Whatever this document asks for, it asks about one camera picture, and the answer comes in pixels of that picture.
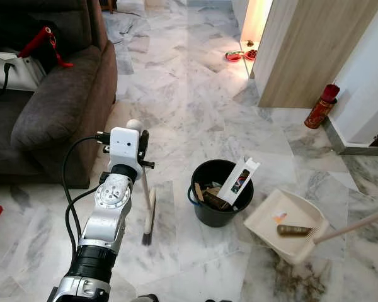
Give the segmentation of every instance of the couch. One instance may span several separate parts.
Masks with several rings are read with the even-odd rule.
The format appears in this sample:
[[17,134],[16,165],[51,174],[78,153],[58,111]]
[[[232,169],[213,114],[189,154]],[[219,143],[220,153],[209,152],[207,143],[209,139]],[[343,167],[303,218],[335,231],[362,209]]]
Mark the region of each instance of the couch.
[[[0,10],[53,21],[72,48],[34,93],[0,96],[0,183],[60,182],[62,160],[77,139],[103,131],[115,100],[117,65],[98,0],[0,0]],[[70,187],[89,186],[98,145],[80,144],[67,165]]]

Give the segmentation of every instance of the white dustpan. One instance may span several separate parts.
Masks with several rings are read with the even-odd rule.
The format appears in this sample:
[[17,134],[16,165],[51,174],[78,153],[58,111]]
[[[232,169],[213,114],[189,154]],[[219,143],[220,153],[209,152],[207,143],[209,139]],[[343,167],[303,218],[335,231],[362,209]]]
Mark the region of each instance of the white dustpan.
[[312,203],[280,189],[275,189],[244,224],[290,264],[305,260],[315,243],[306,237],[282,237],[277,233],[277,225],[314,228],[314,237],[322,236],[329,226],[322,212]]

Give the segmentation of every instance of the marble floor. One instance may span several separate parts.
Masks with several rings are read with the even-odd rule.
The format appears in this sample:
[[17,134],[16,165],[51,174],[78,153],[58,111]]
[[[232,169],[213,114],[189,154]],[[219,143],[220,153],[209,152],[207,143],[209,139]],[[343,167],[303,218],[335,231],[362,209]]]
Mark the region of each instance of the marble floor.
[[[322,128],[303,125],[308,110],[257,107],[244,62],[223,59],[239,48],[232,11],[178,0],[144,9],[129,1],[119,6],[123,13],[104,13],[118,61],[117,103],[106,128],[144,122],[157,209],[152,245],[144,247],[138,182],[110,301],[156,293],[160,302],[378,302],[378,223],[322,243],[298,266],[243,225],[275,187],[312,201],[331,229],[378,211],[378,157],[336,155]],[[205,160],[244,155],[261,162],[251,204],[228,226],[203,225],[185,197],[192,172]],[[98,153],[92,186],[107,162]],[[0,204],[0,302],[46,301],[71,258],[62,188],[0,186]],[[91,196],[78,203],[82,221],[92,207]]]

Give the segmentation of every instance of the bucket handle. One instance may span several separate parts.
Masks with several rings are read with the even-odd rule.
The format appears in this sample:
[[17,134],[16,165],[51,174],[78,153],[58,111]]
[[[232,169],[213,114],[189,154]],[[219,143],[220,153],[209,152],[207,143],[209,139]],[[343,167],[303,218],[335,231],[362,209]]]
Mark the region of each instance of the bucket handle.
[[189,201],[194,206],[201,206],[200,203],[197,203],[196,201],[192,200],[192,198],[190,197],[190,192],[191,191],[192,191],[192,187],[189,187],[189,189],[188,189],[188,199],[189,199]]

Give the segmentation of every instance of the red fire extinguisher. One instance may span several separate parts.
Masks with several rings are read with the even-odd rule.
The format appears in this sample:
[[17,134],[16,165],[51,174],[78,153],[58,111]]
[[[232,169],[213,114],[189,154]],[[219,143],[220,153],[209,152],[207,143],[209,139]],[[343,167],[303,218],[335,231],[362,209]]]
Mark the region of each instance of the red fire extinguisher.
[[311,129],[316,129],[329,114],[333,106],[337,103],[336,96],[340,88],[334,84],[326,85],[319,101],[309,113],[304,124]]

